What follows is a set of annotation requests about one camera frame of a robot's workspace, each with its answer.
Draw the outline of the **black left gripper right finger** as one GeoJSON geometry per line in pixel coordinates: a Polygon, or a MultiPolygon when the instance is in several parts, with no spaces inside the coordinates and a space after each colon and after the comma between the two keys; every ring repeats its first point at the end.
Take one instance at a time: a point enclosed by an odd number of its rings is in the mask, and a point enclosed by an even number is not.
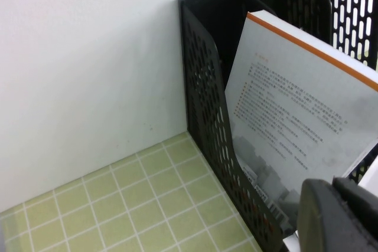
{"type": "Polygon", "coordinates": [[[347,178],[334,178],[346,220],[341,232],[347,251],[377,251],[377,197],[347,178]]]}

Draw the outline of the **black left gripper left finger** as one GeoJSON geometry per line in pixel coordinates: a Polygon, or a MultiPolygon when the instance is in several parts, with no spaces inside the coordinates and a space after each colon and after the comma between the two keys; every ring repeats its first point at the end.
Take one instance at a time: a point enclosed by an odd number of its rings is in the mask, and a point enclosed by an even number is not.
{"type": "Polygon", "coordinates": [[[341,225],[346,220],[332,183],[306,179],[302,184],[297,229],[301,251],[347,251],[341,225]]]}

